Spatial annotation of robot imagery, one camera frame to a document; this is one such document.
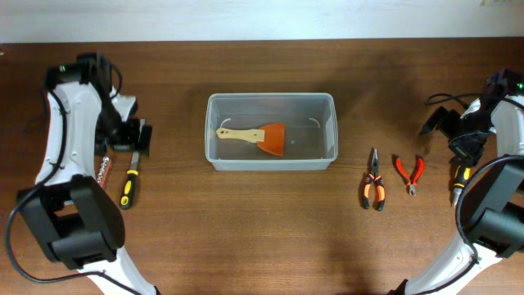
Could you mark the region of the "clear plastic container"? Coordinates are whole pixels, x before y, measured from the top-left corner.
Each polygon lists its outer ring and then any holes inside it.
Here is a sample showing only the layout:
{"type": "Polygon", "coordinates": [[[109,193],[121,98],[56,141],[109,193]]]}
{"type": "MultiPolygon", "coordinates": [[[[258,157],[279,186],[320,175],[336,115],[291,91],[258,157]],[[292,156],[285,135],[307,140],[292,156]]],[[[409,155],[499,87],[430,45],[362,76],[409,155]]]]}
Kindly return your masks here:
{"type": "Polygon", "coordinates": [[[216,93],[206,111],[206,158],[216,170],[325,170],[338,156],[328,93],[216,93]]]}

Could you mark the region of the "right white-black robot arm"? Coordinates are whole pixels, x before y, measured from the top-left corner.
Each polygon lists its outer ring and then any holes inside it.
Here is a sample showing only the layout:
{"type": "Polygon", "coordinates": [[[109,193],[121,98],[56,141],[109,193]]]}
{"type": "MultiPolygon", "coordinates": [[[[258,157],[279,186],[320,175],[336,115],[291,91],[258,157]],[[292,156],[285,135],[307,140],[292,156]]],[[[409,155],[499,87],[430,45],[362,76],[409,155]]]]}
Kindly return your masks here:
{"type": "Polygon", "coordinates": [[[454,177],[456,234],[419,275],[394,294],[457,294],[488,267],[523,250],[523,77],[502,69],[464,113],[439,107],[421,134],[439,130],[458,164],[454,177]]]}

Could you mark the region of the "metal file yellow-black handle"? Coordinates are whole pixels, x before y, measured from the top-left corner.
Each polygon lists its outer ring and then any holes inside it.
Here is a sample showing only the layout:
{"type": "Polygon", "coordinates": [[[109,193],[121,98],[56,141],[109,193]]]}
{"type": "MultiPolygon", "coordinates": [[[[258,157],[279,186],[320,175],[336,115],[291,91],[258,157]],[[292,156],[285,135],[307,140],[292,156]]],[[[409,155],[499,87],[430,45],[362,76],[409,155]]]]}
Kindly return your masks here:
{"type": "Polygon", "coordinates": [[[133,205],[135,188],[137,183],[138,173],[138,163],[139,163],[140,151],[136,149],[133,151],[131,156],[131,161],[129,169],[126,172],[127,178],[122,189],[120,197],[120,208],[123,210],[128,210],[133,205]]]}

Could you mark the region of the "orange socket rail with sockets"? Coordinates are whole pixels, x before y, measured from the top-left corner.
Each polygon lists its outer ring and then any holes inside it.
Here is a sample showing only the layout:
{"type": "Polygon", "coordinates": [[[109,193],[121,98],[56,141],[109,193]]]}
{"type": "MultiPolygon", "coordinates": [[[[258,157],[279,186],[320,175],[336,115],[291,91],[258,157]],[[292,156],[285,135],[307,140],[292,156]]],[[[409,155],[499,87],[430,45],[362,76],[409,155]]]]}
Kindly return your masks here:
{"type": "Polygon", "coordinates": [[[109,157],[103,157],[102,163],[100,165],[100,169],[96,177],[96,181],[100,185],[101,188],[106,187],[106,182],[108,179],[108,175],[111,172],[111,168],[112,168],[112,160],[109,157]]]}

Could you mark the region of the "orange scraper wooden handle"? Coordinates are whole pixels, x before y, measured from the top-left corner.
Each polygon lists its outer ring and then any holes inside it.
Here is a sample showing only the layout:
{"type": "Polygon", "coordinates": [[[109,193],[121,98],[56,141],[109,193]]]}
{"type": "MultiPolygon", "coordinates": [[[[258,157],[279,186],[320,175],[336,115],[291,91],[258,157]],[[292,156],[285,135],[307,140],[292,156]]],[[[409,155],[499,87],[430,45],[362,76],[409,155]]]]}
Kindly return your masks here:
{"type": "Polygon", "coordinates": [[[220,127],[215,131],[221,139],[238,139],[254,143],[257,148],[269,154],[282,157],[284,155],[286,125],[272,123],[260,126],[258,129],[227,129],[220,127]]]}

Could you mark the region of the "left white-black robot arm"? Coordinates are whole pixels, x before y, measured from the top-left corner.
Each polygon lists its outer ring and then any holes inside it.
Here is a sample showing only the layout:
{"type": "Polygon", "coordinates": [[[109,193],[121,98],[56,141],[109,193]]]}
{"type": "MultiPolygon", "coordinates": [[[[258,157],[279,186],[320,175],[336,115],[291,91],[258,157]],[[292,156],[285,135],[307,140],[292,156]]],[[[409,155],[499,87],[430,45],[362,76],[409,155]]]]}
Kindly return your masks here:
{"type": "Polygon", "coordinates": [[[152,127],[135,117],[134,96],[121,94],[120,70],[100,53],[47,70],[42,92],[49,108],[43,164],[32,188],[20,190],[7,220],[21,214],[44,256],[71,270],[50,283],[90,278],[105,294],[157,294],[124,247],[121,214],[133,205],[140,156],[149,154],[152,127]],[[95,157],[129,152],[122,195],[113,202],[102,187],[95,157]]]}

